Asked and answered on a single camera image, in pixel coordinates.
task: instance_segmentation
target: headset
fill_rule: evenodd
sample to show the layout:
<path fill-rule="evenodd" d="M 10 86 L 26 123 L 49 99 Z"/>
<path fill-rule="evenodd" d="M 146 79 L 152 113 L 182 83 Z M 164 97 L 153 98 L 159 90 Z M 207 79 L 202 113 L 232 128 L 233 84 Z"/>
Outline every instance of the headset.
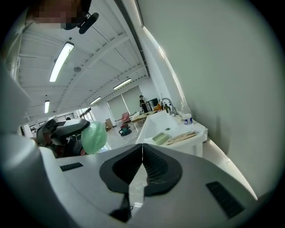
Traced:
<path fill-rule="evenodd" d="M 73 18 L 71 23 L 61 24 L 61 27 L 64 30 L 71 30 L 75 27 L 78 27 L 79 33 L 84 34 L 98 20 L 98 17 L 98 13 L 95 12 L 90 15 L 90 13 L 88 12 L 83 18 Z"/>

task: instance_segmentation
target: faucet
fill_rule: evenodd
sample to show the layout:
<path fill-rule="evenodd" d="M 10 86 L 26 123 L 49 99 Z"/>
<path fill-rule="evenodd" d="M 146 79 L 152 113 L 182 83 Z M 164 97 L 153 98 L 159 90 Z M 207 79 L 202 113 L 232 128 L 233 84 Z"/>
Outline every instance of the faucet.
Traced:
<path fill-rule="evenodd" d="M 172 114 L 174 114 L 175 116 L 176 115 L 178 115 L 178 113 L 177 113 L 177 111 L 176 111 L 176 108 L 174 107 L 174 105 L 173 105 L 173 103 L 172 103 L 172 101 L 171 101 L 171 99 L 169 99 L 169 98 L 162 98 L 161 100 L 160 100 L 160 102 L 159 102 L 159 104 L 162 106 L 163 105 L 163 100 L 168 100 L 169 101 L 169 103 L 171 104 L 171 106 L 172 106 L 172 111 L 170 111 L 169 110 L 169 115 L 172 115 Z"/>

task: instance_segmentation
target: roller shade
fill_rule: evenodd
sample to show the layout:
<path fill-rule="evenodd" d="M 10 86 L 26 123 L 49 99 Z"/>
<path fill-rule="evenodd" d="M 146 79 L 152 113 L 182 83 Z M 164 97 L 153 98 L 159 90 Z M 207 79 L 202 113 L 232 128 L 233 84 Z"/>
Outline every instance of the roller shade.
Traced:
<path fill-rule="evenodd" d="M 128 112 L 124 100 L 121 95 L 113 98 L 108 101 L 110 111 L 115 120 L 119 120 L 122 118 L 122 114 Z"/>
<path fill-rule="evenodd" d="M 122 93 L 122 96 L 125 100 L 126 106 L 128 107 L 130 114 L 134 114 L 135 112 L 140 111 L 140 106 L 139 106 L 139 96 L 140 95 L 142 95 L 142 92 L 139 86 L 136 86 Z"/>

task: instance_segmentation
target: ceiling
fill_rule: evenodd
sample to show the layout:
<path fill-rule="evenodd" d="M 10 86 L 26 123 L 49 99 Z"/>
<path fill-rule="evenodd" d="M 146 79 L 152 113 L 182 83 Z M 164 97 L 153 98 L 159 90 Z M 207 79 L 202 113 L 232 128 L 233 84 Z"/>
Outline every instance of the ceiling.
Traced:
<path fill-rule="evenodd" d="M 18 81 L 32 100 L 26 121 L 86 107 L 97 97 L 104 101 L 121 82 L 128 78 L 140 80 L 147 75 L 138 47 L 115 2 L 93 0 L 89 12 L 99 13 L 99 18 L 85 34 L 79 34 L 78 28 L 66 31 L 35 23 L 23 33 Z M 57 80 L 49 82 L 54 61 L 67 41 L 74 43 L 74 49 Z M 77 66 L 81 67 L 79 73 L 73 70 Z M 45 100 L 50 100 L 47 114 Z"/>

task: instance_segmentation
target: white sink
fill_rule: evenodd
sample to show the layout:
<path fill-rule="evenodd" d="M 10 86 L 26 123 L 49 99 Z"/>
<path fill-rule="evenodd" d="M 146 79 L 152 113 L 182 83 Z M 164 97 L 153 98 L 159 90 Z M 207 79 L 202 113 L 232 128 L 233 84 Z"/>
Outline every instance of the white sink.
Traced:
<path fill-rule="evenodd" d="M 202 142 L 207 140 L 208 130 L 196 121 L 193 121 L 193 123 L 194 130 L 198 132 L 196 136 L 185 139 L 181 142 L 176 142 L 171 145 L 163 144 L 161 146 L 202 157 Z M 164 110 L 147 117 L 147 120 L 142 127 L 142 131 L 139 134 L 136 143 L 148 143 L 155 145 L 155 142 L 152 140 L 152 138 L 160 132 L 166 133 L 170 138 L 172 138 L 179 134 L 190 131 L 193 131 L 193 126 L 184 125 L 180 116 L 170 116 Z"/>

